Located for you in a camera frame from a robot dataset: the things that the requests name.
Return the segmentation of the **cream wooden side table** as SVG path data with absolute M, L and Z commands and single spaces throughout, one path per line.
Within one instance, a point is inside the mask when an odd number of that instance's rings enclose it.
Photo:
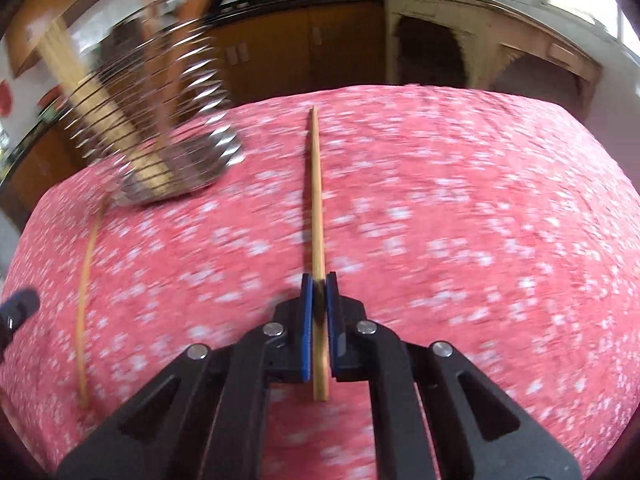
M 399 82 L 401 18 L 416 18 L 444 26 L 462 53 L 466 82 L 487 90 L 514 61 L 528 54 L 577 78 L 580 105 L 575 117 L 583 122 L 602 76 L 602 65 L 574 41 L 532 16 L 496 0 L 384 0 L 386 81 Z

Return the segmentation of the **red floral tablecloth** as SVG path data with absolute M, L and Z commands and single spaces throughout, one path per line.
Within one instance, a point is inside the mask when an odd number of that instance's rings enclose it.
M 200 192 L 115 202 L 104 162 L 51 188 L 7 294 L 40 309 L 1 367 L 1 405 L 54 468 L 194 342 L 232 344 L 308 264 L 307 120 L 320 120 L 326 265 L 414 344 L 450 341 L 593 472 L 639 403 L 639 195 L 556 105 L 445 88 L 352 87 L 232 114 L 244 160 Z M 93 253 L 78 403 L 75 318 Z

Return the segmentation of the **wooden chopstick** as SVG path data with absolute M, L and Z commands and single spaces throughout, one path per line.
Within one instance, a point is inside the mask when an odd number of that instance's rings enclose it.
M 81 59 L 62 18 L 53 20 L 38 42 L 40 58 L 62 87 L 84 124 L 106 148 L 123 154 L 142 186 L 154 196 L 172 192 L 168 167 L 160 156 L 140 148 L 136 127 Z
M 326 402 L 330 395 L 330 359 L 328 322 L 324 288 L 326 256 L 324 255 L 323 202 L 320 125 L 318 108 L 311 107 L 310 184 L 311 184 L 311 276 L 314 280 L 314 314 L 312 315 L 312 388 L 314 400 Z
M 170 115 L 174 106 L 172 99 L 180 87 L 183 64 L 180 58 L 186 54 L 186 38 L 192 24 L 200 18 L 205 7 L 204 0 L 184 0 L 179 9 L 178 23 L 166 44 L 162 40 L 153 40 L 150 43 L 151 60 L 160 61 L 162 69 L 158 73 L 160 82 L 152 84 L 153 117 L 157 126 L 154 148 L 157 150 L 163 148 L 168 141 Z
M 111 203 L 111 196 L 104 194 L 100 201 L 100 206 L 96 210 L 93 217 L 87 246 L 82 265 L 79 271 L 78 296 L 75 318 L 75 352 L 76 352 L 76 375 L 77 375 L 77 393 L 78 403 L 83 410 L 86 410 L 90 404 L 90 394 L 88 387 L 87 358 L 85 350 L 85 330 L 87 307 L 89 303 L 89 286 L 91 281 L 91 266 L 94 250 L 96 249 L 96 241 L 99 237 L 101 223 L 108 207 Z

